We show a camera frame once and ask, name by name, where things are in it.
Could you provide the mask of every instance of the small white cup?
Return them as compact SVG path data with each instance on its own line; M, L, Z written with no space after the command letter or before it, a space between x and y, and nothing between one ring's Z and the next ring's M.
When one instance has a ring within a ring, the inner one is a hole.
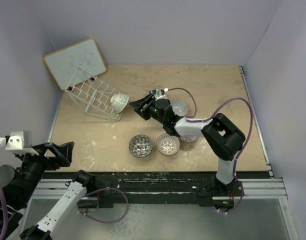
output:
M129 98L130 98L129 95L127 94L123 93L114 94L110 100L111 107L115 112L120 113L128 104Z

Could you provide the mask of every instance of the white wall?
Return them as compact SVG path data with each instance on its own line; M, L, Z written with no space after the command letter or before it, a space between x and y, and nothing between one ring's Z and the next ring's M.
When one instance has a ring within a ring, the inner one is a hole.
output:
M31 130L47 140L61 91L43 63L54 47L30 0L0 0L0 137ZM20 160L0 149L0 164Z
M95 37L107 64L238 64L282 0L34 0L58 49Z
M253 56L246 81L276 177L306 240L306 0L284 0Z

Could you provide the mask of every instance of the whiteboard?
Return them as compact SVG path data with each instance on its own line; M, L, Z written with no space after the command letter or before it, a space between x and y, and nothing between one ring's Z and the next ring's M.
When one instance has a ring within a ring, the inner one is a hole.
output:
M85 69L93 76L107 70L93 38L45 55L44 62L61 90L72 87L68 84L78 67Z

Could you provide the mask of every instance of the white bowl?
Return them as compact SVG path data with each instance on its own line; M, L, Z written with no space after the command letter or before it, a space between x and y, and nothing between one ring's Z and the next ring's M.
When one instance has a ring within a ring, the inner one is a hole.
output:
M180 141L176 136L170 136L167 133L158 137L157 149L161 154L174 155L180 149Z
M115 112L120 113L128 104L129 98L130 98L129 95L127 94L123 93L114 94L110 100L111 107Z
M173 112L180 116L184 117L188 113L188 105L185 103L185 101L182 101L180 99L174 99L170 101Z

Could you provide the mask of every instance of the white wire dish rack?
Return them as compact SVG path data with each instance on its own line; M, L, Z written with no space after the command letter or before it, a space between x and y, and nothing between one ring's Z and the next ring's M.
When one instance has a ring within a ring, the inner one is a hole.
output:
M122 112L116 113L110 104L111 97L120 91L80 67L74 72L65 92L89 115L114 120L120 120L122 116Z

